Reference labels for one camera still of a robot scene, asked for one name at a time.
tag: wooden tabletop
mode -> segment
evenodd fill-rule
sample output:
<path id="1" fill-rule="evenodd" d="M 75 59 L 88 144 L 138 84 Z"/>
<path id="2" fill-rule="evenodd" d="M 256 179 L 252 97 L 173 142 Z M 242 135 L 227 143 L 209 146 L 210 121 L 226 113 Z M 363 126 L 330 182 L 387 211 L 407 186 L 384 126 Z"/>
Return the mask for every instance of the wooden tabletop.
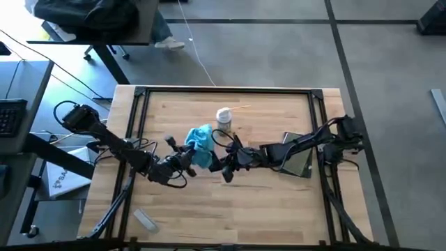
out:
<path id="1" fill-rule="evenodd" d="M 107 126 L 124 137 L 135 86 L 117 86 Z M 328 118 L 343 116 L 339 89 L 323 89 Z M 248 93 L 151 93 L 144 137 L 158 141 L 156 154 L 165 157 L 171 149 L 165 135 L 181 144 L 191 128 L 210 123 L 222 107 L 250 105 L 233 111 L 232 129 L 246 146 L 280 142 L 284 132 L 312 131 L 306 96 Z M 136 135 L 135 121 L 133 135 Z M 218 140 L 228 143 L 227 139 Z M 216 146 L 218 156 L 224 149 Z M 142 176 L 135 181 L 126 239 L 155 243 L 238 243 L 311 245 L 328 240 L 321 183 L 316 169 L 310 179 L 278 174 L 269 169 L 234 173 L 225 183 L 219 172 L 194 167 L 195 178 L 187 178 L 184 189 L 152 183 Z M 92 230 L 108 209 L 118 162 L 104 160 L 95 168 L 79 235 Z M 363 234 L 372 239 L 358 170 L 348 163 L 339 166 L 344 206 Z M 159 225 L 150 234 L 133 216 L 141 208 Z M 338 217 L 334 221 L 340 240 Z M 121 211 L 117 213 L 117 236 Z"/>

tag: floor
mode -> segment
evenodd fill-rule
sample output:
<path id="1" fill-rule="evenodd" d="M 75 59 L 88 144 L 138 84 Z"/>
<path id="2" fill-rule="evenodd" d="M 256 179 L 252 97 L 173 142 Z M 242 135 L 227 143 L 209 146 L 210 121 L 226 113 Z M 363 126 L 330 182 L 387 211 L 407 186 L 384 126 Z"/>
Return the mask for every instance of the floor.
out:
<path id="1" fill-rule="evenodd" d="M 340 88 L 348 114 L 361 112 L 364 118 L 401 246 L 441 250 L 446 237 L 442 217 L 446 211 L 446 129 L 429 90 L 446 90 L 446 38 L 420 36 L 415 25 L 401 22 L 419 19 L 433 3 L 435 0 L 331 0 L 334 17 L 350 20 L 337 25 L 340 43 L 328 21 L 290 24 L 290 20 L 328 20 L 324 0 L 192 0 L 183 9 L 187 18 L 203 22 L 267 20 L 263 24 L 190 25 L 201 61 L 217 85 Z M 160 10 L 170 22 L 183 18 L 177 3 L 163 3 Z M 186 26 L 176 23 L 170 27 L 178 40 L 186 42 L 183 51 L 126 47 L 130 61 L 116 56 L 131 83 L 211 85 Z M 33 47 L 101 95 L 112 96 L 115 81 L 94 53 L 92 63 L 82 59 L 86 47 Z M 342 50 L 345 58 L 339 57 Z M 92 96 L 59 69 L 53 73 Z M 48 117 L 48 111 L 66 98 L 91 104 L 52 78 L 33 130 L 67 133 Z M 97 109 L 106 117 L 104 109 Z M 72 138 L 63 145 L 79 146 L 86 141 Z M 374 236 L 386 244 L 364 154 L 359 162 Z M 44 218 L 45 211 L 55 217 Z M 17 226 L 21 216 L 23 213 L 16 219 Z M 73 239 L 81 216 L 79 200 L 42 203 L 35 220 L 41 235 L 27 239 L 16 228 L 10 244 Z"/>

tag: blue cloth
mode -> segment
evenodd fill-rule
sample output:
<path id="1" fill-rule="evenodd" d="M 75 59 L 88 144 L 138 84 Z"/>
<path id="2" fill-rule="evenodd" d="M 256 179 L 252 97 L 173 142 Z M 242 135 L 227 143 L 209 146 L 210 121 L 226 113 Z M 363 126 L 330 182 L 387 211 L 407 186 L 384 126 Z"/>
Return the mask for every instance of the blue cloth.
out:
<path id="1" fill-rule="evenodd" d="M 212 164 L 212 154 L 214 151 L 214 141 L 210 136 L 212 126 L 210 124 L 202 125 L 200 128 L 194 128 L 189 131 L 184 141 L 186 145 L 194 144 L 195 154 L 192 156 L 192 164 L 201 168 L 209 168 Z"/>

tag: table leg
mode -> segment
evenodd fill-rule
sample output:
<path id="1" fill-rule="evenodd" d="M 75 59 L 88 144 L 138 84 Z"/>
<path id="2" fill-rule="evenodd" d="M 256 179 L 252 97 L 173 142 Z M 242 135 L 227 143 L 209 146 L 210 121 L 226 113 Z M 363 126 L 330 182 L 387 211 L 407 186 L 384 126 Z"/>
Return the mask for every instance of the table leg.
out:
<path id="1" fill-rule="evenodd" d="M 56 164 L 64 169 L 85 178 L 93 177 L 94 167 L 87 162 L 66 153 L 35 135 L 26 137 L 24 152 L 35 153 L 43 160 Z"/>
<path id="2" fill-rule="evenodd" d="M 105 67 L 107 67 L 118 84 L 130 84 L 124 72 L 121 70 L 116 60 L 114 60 L 112 53 L 110 53 L 106 45 L 93 45 L 93 49 L 98 54 L 102 62 L 104 62 Z"/>

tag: person's leg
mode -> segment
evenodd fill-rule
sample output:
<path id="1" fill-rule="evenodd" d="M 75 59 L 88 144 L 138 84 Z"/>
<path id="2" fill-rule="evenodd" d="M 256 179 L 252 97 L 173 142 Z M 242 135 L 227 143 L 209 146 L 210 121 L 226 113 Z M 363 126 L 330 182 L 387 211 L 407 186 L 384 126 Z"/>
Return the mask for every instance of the person's leg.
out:
<path id="1" fill-rule="evenodd" d="M 177 42 L 174 39 L 169 25 L 167 25 L 166 20 L 158 10 L 156 11 L 155 18 L 153 19 L 152 40 L 155 43 L 156 48 L 167 48 L 170 50 L 184 48 L 184 43 Z"/>

